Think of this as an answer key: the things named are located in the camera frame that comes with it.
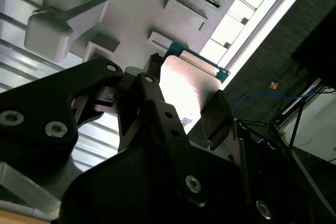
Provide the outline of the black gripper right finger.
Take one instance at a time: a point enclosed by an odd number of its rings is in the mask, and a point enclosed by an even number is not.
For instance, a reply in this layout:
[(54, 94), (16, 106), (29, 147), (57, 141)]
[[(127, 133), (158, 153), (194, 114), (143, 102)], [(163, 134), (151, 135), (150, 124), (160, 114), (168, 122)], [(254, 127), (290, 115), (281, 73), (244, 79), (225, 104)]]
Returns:
[(222, 90), (218, 90), (201, 111), (201, 122), (204, 137), (210, 142), (209, 151), (245, 171), (244, 144), (250, 139), (250, 131), (234, 118)]

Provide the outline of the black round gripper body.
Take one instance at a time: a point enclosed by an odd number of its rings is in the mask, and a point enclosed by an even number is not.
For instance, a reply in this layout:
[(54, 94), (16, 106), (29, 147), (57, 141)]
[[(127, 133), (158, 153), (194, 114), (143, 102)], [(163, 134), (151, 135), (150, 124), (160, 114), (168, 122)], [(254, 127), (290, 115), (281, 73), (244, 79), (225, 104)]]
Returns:
[(176, 172), (149, 146), (80, 175), (56, 223), (335, 223), (335, 215), (279, 151), (233, 141), (233, 159), (191, 146)]

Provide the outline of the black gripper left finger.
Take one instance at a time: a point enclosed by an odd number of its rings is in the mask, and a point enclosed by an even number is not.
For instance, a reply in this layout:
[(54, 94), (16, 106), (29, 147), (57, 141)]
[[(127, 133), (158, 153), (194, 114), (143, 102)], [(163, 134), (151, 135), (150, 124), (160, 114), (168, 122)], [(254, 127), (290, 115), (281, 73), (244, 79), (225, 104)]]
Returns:
[(119, 117), (118, 154), (149, 146), (179, 172), (178, 161), (192, 145), (157, 80), (95, 59), (1, 94), (1, 186), (36, 208), (53, 207), (44, 185), (67, 166), (78, 129), (102, 113), (97, 96), (103, 88)]

